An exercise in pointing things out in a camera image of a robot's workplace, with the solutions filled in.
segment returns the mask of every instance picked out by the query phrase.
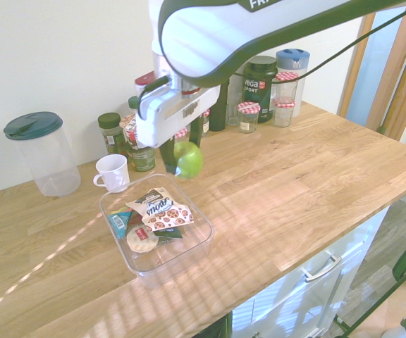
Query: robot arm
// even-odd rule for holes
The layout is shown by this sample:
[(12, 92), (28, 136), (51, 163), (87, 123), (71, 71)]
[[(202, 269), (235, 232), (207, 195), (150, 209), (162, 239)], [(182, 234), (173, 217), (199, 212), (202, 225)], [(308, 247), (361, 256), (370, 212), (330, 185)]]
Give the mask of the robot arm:
[(267, 49), (393, 6), (406, 6), (406, 1), (149, 0), (154, 71), (162, 82), (140, 102), (140, 141), (160, 147), (167, 171), (175, 174), (174, 134), (191, 124), (191, 141), (199, 145), (201, 115), (216, 103), (220, 84), (244, 62)]

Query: cup handle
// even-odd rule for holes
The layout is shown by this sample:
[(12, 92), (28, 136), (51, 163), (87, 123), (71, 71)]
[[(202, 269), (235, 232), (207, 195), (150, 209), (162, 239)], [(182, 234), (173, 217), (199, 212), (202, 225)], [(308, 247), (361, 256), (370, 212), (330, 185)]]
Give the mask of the cup handle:
[(107, 186), (104, 183), (103, 184), (98, 183), (98, 179), (100, 177), (104, 182), (103, 175), (98, 174), (98, 175), (95, 175), (95, 177), (93, 177), (93, 184), (95, 184), (97, 187), (105, 187), (105, 188), (107, 188)]

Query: white cabinet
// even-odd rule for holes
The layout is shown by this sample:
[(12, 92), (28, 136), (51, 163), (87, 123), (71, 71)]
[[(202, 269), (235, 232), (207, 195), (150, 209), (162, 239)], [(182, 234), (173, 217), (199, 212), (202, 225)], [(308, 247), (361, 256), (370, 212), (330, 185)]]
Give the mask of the white cabinet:
[(330, 327), (386, 211), (233, 311), (233, 338), (305, 338)]

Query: transparent storage box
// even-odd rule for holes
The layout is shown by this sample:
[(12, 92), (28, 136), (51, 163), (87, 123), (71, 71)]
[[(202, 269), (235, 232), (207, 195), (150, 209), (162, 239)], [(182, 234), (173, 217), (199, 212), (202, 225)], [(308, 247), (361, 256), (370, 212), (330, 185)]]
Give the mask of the transparent storage box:
[[(150, 175), (131, 182), (126, 187), (128, 188), (124, 192), (106, 193), (99, 205), (126, 265), (142, 280), (143, 284), (148, 287), (163, 284), (208, 255), (214, 237), (214, 228), (171, 178), (161, 174)], [(183, 236), (182, 239), (160, 243), (148, 253), (135, 253), (128, 246), (126, 237), (122, 239), (116, 237), (109, 222), (109, 215), (111, 212), (120, 210), (125, 203), (145, 195), (150, 189), (161, 187), (170, 193), (177, 204), (185, 204), (189, 207), (194, 216), (194, 222), (178, 227)]]

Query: green apple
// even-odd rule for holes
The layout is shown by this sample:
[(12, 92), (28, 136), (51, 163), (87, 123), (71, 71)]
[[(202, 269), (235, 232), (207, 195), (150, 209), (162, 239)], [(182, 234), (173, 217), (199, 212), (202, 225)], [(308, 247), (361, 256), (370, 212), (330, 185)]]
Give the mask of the green apple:
[(178, 142), (173, 148), (173, 155), (178, 162), (176, 176), (184, 180), (194, 178), (203, 167), (203, 155), (199, 147), (192, 142)]

